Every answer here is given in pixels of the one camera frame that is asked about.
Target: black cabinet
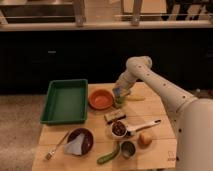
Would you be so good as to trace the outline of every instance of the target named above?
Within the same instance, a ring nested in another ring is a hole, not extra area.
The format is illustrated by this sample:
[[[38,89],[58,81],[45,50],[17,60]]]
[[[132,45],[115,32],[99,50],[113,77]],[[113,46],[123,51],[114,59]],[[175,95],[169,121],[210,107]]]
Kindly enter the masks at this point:
[[[212,29],[0,32],[0,92],[46,92],[54,79],[115,82],[131,56],[186,89],[213,88]]]

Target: orange bowl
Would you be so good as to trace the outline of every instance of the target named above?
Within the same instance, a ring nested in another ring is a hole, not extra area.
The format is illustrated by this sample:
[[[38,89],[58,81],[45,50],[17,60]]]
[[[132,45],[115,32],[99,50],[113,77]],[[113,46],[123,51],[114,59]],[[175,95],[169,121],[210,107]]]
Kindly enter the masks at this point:
[[[89,96],[89,103],[94,109],[106,109],[113,105],[113,96],[108,90],[98,89]]]

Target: small bowl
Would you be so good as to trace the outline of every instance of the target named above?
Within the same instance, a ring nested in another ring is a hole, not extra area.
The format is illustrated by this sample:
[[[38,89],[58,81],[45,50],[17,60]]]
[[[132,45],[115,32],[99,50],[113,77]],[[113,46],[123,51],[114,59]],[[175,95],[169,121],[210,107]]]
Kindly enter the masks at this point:
[[[136,148],[134,143],[131,141],[124,141],[121,144],[121,154],[124,158],[128,159],[132,157],[135,154]]]
[[[126,126],[121,121],[115,121],[110,125],[110,131],[112,134],[112,137],[116,140],[122,139],[127,134]]]
[[[89,104],[94,109],[107,109],[113,105],[113,96],[108,90],[98,89],[89,96]]]

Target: fork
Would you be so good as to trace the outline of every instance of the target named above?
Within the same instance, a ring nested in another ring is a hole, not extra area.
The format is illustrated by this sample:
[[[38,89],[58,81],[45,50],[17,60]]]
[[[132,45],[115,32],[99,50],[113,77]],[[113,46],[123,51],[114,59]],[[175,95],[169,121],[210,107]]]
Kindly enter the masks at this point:
[[[69,131],[64,135],[64,137],[59,141],[59,143],[53,148],[51,149],[45,156],[46,160],[50,160],[52,158],[52,156],[55,154],[56,150],[58,149],[58,147],[63,143],[63,141],[65,140],[65,138],[69,135]]]

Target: dark red bowl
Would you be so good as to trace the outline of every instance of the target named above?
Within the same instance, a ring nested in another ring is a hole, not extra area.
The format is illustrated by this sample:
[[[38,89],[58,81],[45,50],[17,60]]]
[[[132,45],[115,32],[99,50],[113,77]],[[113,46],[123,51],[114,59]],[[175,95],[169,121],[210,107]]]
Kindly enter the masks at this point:
[[[78,135],[80,134],[84,134],[84,140],[83,143],[81,145],[81,149],[82,149],[82,154],[87,154],[92,146],[93,146],[93,135],[92,133],[86,129],[86,128],[77,128],[75,129],[68,137],[67,139],[67,143],[69,143],[70,141],[74,140]]]

